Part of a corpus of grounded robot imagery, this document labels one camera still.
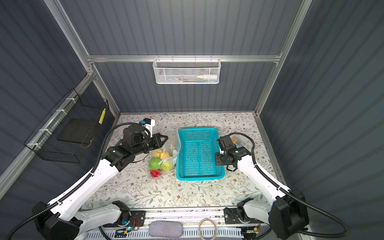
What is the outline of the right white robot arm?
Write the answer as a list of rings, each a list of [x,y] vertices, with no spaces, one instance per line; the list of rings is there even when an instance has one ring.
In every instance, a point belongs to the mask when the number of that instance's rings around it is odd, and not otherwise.
[[[307,208],[299,203],[304,200],[300,191],[294,191],[290,197],[290,188],[279,182],[256,161],[254,150],[237,147],[231,135],[218,138],[220,151],[215,153],[218,166],[225,166],[230,172],[239,170],[246,175],[264,194],[267,203],[262,204],[253,198],[247,198],[237,204],[237,210],[230,214],[230,220],[249,223],[252,220],[264,222],[278,238],[285,240],[304,230],[309,224]]]

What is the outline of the clear zip top bag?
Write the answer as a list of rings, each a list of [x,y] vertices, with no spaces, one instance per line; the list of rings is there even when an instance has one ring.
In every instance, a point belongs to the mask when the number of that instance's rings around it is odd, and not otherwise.
[[[149,161],[149,173],[153,178],[171,172],[176,167],[181,150],[178,129],[167,130],[164,135],[168,136],[168,140],[160,149],[153,151]]]

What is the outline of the yellow pear toy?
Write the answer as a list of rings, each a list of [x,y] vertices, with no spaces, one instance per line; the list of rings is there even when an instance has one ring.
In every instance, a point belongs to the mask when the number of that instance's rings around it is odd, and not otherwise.
[[[160,158],[161,158],[161,160],[165,160],[165,159],[168,159],[168,158],[170,158],[171,156],[170,156],[170,154],[168,153],[168,152],[163,152],[163,153],[161,153],[161,155],[160,155]]]

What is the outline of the green pear toy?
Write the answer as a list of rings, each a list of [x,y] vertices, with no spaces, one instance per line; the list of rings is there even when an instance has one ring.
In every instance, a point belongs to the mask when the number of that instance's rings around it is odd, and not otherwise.
[[[168,173],[174,168],[174,164],[172,161],[164,160],[161,164],[162,171]]]

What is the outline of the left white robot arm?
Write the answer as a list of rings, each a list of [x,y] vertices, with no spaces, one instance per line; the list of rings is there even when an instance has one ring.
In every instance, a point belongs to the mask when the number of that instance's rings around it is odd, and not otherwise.
[[[121,201],[91,211],[80,212],[82,205],[111,178],[135,163],[136,156],[148,154],[163,147],[168,136],[153,133],[155,121],[145,118],[139,123],[125,123],[123,138],[115,145],[100,152],[96,165],[49,203],[39,203],[33,208],[38,232],[46,240],[74,240],[79,235],[116,224],[131,230],[139,223],[129,207]]]

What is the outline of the teal plastic basket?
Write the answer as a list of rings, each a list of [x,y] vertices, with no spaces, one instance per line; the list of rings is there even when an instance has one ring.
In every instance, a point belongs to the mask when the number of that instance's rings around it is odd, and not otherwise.
[[[220,152],[219,133],[215,128],[188,128],[178,131],[181,149],[177,158],[180,181],[214,181],[225,176],[223,166],[216,165]]]

